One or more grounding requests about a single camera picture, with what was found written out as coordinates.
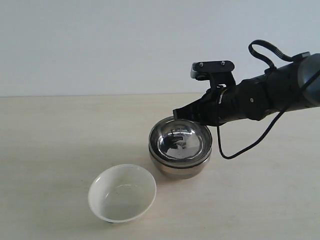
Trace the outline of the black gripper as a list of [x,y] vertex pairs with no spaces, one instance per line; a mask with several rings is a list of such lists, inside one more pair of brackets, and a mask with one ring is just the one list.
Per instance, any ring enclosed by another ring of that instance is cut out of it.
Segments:
[[207,99],[198,99],[172,111],[175,120],[190,120],[203,126],[250,119],[260,121],[271,111],[265,84],[245,79],[238,85],[216,88]]

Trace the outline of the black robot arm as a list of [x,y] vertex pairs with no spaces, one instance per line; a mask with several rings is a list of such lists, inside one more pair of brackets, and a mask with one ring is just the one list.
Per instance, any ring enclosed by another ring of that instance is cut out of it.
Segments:
[[228,60],[196,62],[191,78],[209,81],[210,88],[198,100],[173,110],[176,120],[189,120],[206,126],[221,126],[242,119],[260,121],[280,112],[315,108],[320,105],[320,79],[311,83],[297,98],[295,94],[320,69],[320,55],[300,55],[297,61],[264,74],[235,82],[235,65]]

